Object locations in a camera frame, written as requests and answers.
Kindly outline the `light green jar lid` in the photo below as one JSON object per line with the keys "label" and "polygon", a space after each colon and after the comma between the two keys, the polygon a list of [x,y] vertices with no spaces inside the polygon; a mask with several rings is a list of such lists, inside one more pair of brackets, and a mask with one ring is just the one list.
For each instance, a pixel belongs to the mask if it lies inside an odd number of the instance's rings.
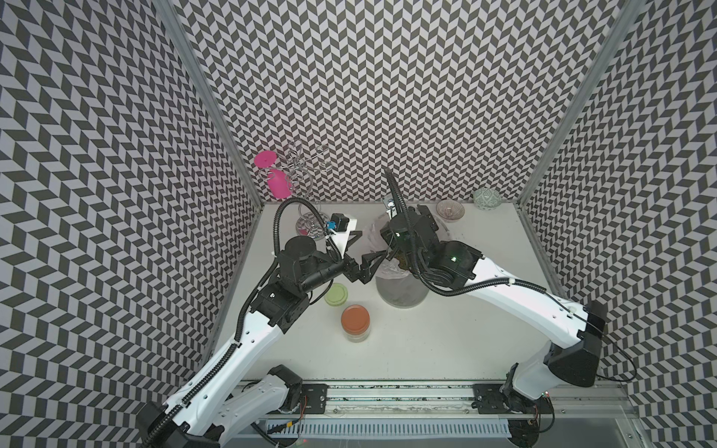
{"label": "light green jar lid", "polygon": [[329,306],[341,306],[347,302],[347,287],[340,283],[334,283],[323,297],[324,302]]}

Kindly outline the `grey mesh waste bin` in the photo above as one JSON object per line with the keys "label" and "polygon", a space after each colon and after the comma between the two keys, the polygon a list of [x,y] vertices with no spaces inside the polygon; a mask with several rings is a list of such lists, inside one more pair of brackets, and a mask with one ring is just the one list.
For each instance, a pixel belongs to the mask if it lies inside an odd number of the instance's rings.
{"label": "grey mesh waste bin", "polygon": [[[371,252],[388,250],[388,244],[380,235],[388,222],[388,215],[381,214],[366,228],[368,248]],[[419,306],[429,294],[429,290],[419,280],[400,267],[398,256],[390,261],[382,261],[373,280],[382,300],[395,308],[410,309]]]}

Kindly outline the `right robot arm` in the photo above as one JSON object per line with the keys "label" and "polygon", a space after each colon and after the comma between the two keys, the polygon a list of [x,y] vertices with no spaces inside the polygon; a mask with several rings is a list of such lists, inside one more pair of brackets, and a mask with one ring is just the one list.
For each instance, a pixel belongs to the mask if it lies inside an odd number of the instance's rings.
{"label": "right robot arm", "polygon": [[509,369],[499,388],[502,399],[535,402],[561,384],[595,386],[602,377],[603,347],[610,343],[606,306],[559,298],[546,287],[513,276],[472,246],[440,239],[431,211],[424,205],[408,205],[392,171],[384,174],[391,195],[384,238],[406,261],[407,271],[439,296],[478,298],[547,338],[540,351]]}

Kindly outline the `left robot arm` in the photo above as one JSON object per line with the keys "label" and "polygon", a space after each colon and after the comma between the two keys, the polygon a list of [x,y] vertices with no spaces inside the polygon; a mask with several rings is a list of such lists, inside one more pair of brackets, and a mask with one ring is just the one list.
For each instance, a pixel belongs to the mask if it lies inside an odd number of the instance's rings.
{"label": "left robot arm", "polygon": [[[280,241],[283,214],[295,203],[319,219],[324,249],[306,235]],[[272,233],[274,259],[242,305],[235,334],[164,404],[150,402],[142,408],[137,418],[142,446],[223,447],[271,412],[300,409],[302,378],[284,365],[240,394],[235,388],[309,308],[315,289],[329,289],[339,276],[366,284],[394,253],[388,248],[355,261],[348,250],[362,236],[356,220],[344,214],[321,218],[315,205],[297,197],[278,207]]]}

